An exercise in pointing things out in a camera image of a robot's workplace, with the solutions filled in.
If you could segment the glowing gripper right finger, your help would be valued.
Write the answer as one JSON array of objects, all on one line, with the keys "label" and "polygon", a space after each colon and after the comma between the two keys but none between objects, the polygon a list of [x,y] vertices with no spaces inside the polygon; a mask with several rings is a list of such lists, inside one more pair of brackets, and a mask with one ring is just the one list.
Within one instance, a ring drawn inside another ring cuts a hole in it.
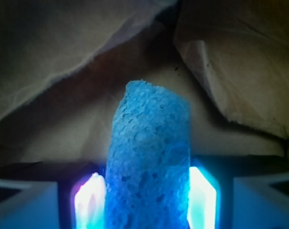
[{"label": "glowing gripper right finger", "polygon": [[196,156],[190,167],[192,229],[289,229],[289,160]]}]

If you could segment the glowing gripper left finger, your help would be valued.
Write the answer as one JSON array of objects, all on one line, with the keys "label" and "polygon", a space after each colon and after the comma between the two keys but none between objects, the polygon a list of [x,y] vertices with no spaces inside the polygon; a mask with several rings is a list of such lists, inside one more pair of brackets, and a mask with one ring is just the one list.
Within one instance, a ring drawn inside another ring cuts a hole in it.
[{"label": "glowing gripper left finger", "polygon": [[93,229],[105,189],[95,164],[0,167],[0,229]]}]

